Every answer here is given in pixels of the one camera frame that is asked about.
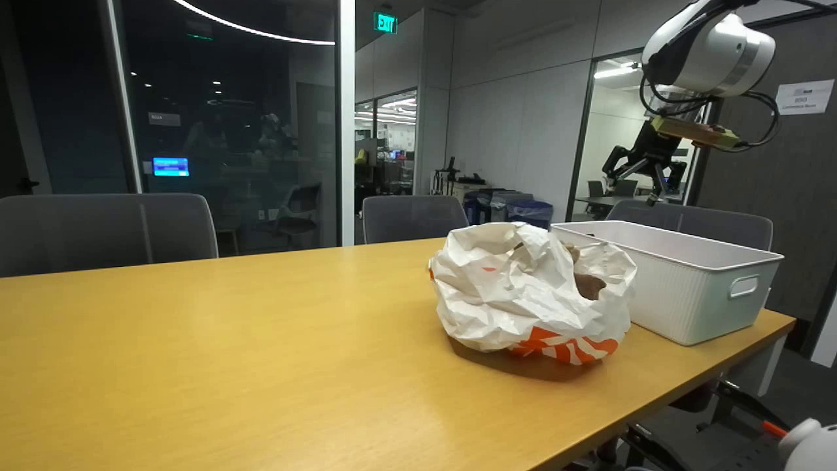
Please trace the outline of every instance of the exit sign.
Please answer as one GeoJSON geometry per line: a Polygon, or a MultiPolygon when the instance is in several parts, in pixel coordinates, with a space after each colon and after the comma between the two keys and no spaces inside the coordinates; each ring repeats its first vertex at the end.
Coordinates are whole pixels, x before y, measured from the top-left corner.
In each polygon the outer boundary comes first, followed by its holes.
{"type": "Polygon", "coordinates": [[[394,35],[394,28],[398,28],[398,19],[391,15],[391,13],[376,13],[373,15],[373,31],[378,31],[378,35],[394,35]]]}

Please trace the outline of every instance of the black chair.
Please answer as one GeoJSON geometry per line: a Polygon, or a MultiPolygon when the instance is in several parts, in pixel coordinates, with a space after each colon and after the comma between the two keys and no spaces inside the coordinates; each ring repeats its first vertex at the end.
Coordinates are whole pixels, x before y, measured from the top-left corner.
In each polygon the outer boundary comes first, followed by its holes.
{"type": "Polygon", "coordinates": [[[585,180],[585,195],[589,195],[589,200],[603,196],[603,183],[601,180],[585,180]]]}
{"type": "Polygon", "coordinates": [[[216,257],[196,195],[38,195],[0,200],[0,274],[216,257]]]}
{"type": "Polygon", "coordinates": [[[700,238],[739,243],[751,250],[771,250],[774,223],[759,214],[723,212],[706,208],[619,201],[606,221],[629,221],[641,225],[666,227],[700,238]]]}
{"type": "Polygon", "coordinates": [[[529,223],[529,225],[535,225],[544,230],[548,230],[551,214],[555,214],[555,208],[547,201],[535,201],[535,200],[521,201],[506,210],[506,221],[521,221],[521,223],[529,223]]]}
{"type": "Polygon", "coordinates": [[[364,243],[441,238],[463,225],[451,196],[368,196],[361,210],[364,243]]]}
{"type": "Polygon", "coordinates": [[[636,196],[636,180],[618,180],[618,187],[611,188],[611,196],[624,196],[632,200],[636,196]]]}

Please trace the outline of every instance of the office room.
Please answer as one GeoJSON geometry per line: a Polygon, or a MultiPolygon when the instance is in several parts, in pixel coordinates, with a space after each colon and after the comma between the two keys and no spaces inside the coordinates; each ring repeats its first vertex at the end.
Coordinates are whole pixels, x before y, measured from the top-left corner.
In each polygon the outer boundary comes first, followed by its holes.
{"type": "Polygon", "coordinates": [[[0,468],[831,468],[833,13],[0,0],[0,468]]]}

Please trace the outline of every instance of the glass wall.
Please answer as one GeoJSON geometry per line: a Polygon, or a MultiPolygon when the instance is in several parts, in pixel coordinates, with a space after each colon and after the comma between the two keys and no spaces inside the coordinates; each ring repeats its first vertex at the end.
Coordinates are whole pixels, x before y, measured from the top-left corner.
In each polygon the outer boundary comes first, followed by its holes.
{"type": "Polygon", "coordinates": [[[338,4],[124,0],[122,25],[147,191],[204,195],[224,254],[338,243],[338,4]]]}
{"type": "MultiPolygon", "coordinates": [[[[638,56],[606,57],[594,69],[590,104],[570,214],[572,221],[603,218],[610,208],[621,200],[654,196],[650,175],[629,174],[621,183],[615,183],[601,170],[611,154],[619,154],[619,167],[628,163],[624,153],[638,149],[636,145],[641,142],[641,132],[646,123],[646,110],[638,99],[638,61],[638,56]]],[[[671,153],[671,167],[678,167],[678,183],[663,188],[663,200],[682,201],[696,167],[696,149],[689,146],[689,142],[680,142],[680,146],[671,153]]]]}

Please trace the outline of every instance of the cable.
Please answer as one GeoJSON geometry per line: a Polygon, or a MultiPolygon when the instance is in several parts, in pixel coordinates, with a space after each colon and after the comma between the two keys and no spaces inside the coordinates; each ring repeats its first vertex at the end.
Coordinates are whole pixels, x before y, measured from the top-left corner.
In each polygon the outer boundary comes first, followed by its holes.
{"type": "MultiPolygon", "coordinates": [[[[761,104],[769,110],[771,121],[769,121],[767,132],[763,132],[755,142],[737,142],[733,149],[723,149],[723,153],[751,153],[751,149],[755,149],[755,146],[763,146],[763,145],[771,138],[771,134],[774,134],[774,128],[776,128],[776,123],[780,123],[780,107],[776,107],[776,99],[774,99],[774,97],[761,95],[761,91],[746,91],[746,95],[739,95],[739,97],[743,97],[743,99],[761,102],[761,104]]],[[[722,102],[720,97],[689,97],[689,99],[669,99],[669,97],[662,97],[659,90],[655,90],[655,85],[650,85],[646,74],[644,74],[641,87],[638,87],[638,99],[641,99],[641,104],[646,107],[646,112],[662,116],[662,117],[692,116],[692,112],[697,112],[697,110],[706,107],[706,104],[722,102]],[[650,104],[649,104],[649,97],[646,97],[646,90],[650,90],[650,95],[654,95],[663,107],[650,107],[650,104]]]]}

